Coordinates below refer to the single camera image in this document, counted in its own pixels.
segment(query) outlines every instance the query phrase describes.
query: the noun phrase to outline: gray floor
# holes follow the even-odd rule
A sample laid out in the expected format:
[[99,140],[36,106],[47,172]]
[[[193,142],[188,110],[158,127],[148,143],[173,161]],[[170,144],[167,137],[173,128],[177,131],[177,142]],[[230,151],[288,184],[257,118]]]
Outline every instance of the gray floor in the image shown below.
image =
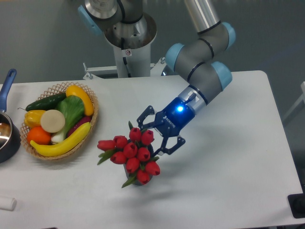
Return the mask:
[[[87,32],[80,0],[0,0],[0,83],[16,68],[16,83],[79,80],[87,67],[115,65],[103,37]],[[305,81],[305,0],[214,0],[222,21],[236,30],[236,43],[215,57],[232,72],[267,73],[280,115],[301,95]],[[144,0],[158,34],[152,62],[174,43],[197,35],[182,0]],[[305,109],[285,127],[298,169],[305,168]]]

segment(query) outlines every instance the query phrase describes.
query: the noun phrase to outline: blue joint cap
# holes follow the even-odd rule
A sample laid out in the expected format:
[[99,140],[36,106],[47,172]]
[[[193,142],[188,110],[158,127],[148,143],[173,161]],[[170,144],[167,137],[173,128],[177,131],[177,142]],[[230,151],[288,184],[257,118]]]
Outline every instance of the blue joint cap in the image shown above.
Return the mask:
[[89,16],[89,14],[87,13],[87,11],[84,9],[83,6],[80,6],[77,9],[77,11],[78,11],[78,15],[80,16],[82,22],[85,24],[87,29],[90,30],[90,32],[92,32],[94,35],[97,35],[97,36],[102,34],[101,29],[97,26],[97,24],[95,24],[95,22]]
[[223,63],[220,62],[214,62],[211,64],[211,66],[215,69],[220,83],[223,90],[226,88],[227,85],[232,81],[232,73],[228,69],[227,66],[225,66]]
[[172,71],[175,71],[175,63],[179,55],[180,50],[183,48],[184,44],[174,44],[165,55],[165,62],[170,67]]
[[232,44],[234,44],[235,40],[236,40],[236,33],[234,28],[227,22],[222,22],[222,25],[225,26],[225,28],[228,30],[229,33],[229,44],[228,44],[228,48],[230,48],[232,46]]

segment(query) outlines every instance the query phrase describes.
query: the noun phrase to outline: banana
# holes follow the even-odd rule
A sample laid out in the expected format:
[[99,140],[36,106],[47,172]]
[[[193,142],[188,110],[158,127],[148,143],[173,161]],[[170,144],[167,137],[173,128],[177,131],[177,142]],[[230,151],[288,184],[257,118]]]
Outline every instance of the banana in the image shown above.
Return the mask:
[[91,124],[90,122],[82,124],[78,127],[69,137],[60,143],[55,145],[39,145],[33,140],[30,141],[30,145],[34,147],[37,152],[42,156],[60,156],[71,149],[73,149],[84,137],[89,133]]

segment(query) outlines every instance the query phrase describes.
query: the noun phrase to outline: orange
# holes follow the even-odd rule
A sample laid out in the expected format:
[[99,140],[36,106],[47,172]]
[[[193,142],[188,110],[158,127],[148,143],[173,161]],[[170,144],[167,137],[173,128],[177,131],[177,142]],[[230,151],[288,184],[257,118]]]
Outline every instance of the orange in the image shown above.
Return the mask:
[[48,145],[51,141],[51,134],[46,132],[41,126],[37,126],[28,132],[28,143],[30,143],[31,140],[39,145]]

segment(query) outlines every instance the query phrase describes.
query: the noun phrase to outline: cooking pot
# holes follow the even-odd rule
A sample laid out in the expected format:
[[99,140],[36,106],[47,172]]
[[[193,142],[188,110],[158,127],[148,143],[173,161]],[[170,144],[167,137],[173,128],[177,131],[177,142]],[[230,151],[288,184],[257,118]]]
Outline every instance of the cooking pot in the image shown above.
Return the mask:
[[20,147],[20,133],[11,118],[5,114],[7,97],[17,71],[10,69],[0,91],[0,163],[11,158]]

